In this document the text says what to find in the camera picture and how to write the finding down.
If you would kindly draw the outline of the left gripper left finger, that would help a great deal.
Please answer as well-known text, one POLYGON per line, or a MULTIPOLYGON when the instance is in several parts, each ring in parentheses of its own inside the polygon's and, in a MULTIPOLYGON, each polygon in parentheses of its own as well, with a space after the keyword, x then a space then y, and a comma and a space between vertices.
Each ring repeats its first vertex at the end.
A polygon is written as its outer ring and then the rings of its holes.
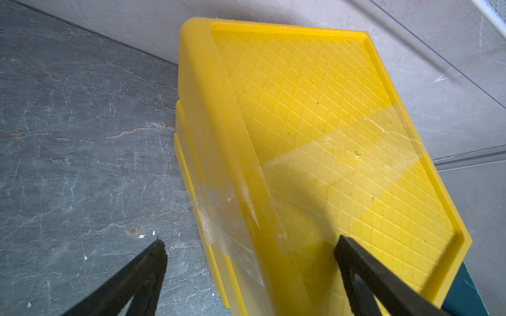
POLYGON ((157 239, 65 315, 154 315, 167 270, 165 244, 157 239))

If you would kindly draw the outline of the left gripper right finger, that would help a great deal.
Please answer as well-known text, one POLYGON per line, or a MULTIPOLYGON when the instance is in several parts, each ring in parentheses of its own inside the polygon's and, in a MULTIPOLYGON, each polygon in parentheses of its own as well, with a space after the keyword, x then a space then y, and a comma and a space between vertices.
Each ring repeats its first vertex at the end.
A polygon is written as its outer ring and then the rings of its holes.
POLYGON ((446 315, 351 237, 341 235, 333 251, 354 315, 446 315))

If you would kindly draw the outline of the teal top drawer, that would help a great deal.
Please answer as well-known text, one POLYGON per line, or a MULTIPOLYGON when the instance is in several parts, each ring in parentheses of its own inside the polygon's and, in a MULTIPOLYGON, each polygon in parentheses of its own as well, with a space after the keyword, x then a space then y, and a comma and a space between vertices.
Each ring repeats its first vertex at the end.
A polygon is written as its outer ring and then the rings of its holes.
POLYGON ((489 316, 465 263, 462 263, 441 309, 455 316, 489 316))

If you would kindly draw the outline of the yellow drawer cabinet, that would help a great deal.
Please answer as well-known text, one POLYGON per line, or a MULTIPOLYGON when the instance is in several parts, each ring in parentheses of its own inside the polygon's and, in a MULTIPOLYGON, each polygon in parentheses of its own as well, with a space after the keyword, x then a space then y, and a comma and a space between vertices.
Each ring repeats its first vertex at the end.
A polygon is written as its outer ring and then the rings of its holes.
POLYGON ((232 315, 350 315, 349 236, 441 306, 472 243, 367 32, 191 18, 175 151, 232 315))

